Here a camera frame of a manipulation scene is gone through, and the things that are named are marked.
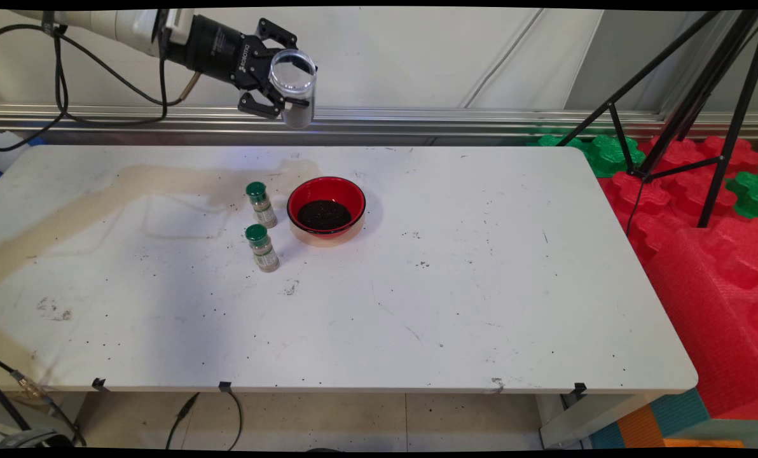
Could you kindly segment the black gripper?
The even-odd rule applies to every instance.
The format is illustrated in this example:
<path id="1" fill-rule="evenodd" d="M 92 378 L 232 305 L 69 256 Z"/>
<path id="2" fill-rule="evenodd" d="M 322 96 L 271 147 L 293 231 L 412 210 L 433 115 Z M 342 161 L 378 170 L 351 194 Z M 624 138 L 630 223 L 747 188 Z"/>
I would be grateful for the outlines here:
<path id="1" fill-rule="evenodd" d="M 268 47 L 269 40 L 279 46 Z M 276 120 L 290 108 L 309 108 L 310 102 L 283 95 L 262 95 L 268 102 L 259 102 L 253 91 L 246 90 L 265 90 L 271 86 L 267 55 L 298 50 L 296 45 L 295 34 L 267 18 L 259 19 L 255 34 L 246 35 L 212 18 L 194 15 L 187 41 L 181 45 L 181 65 L 243 90 L 239 112 Z"/>

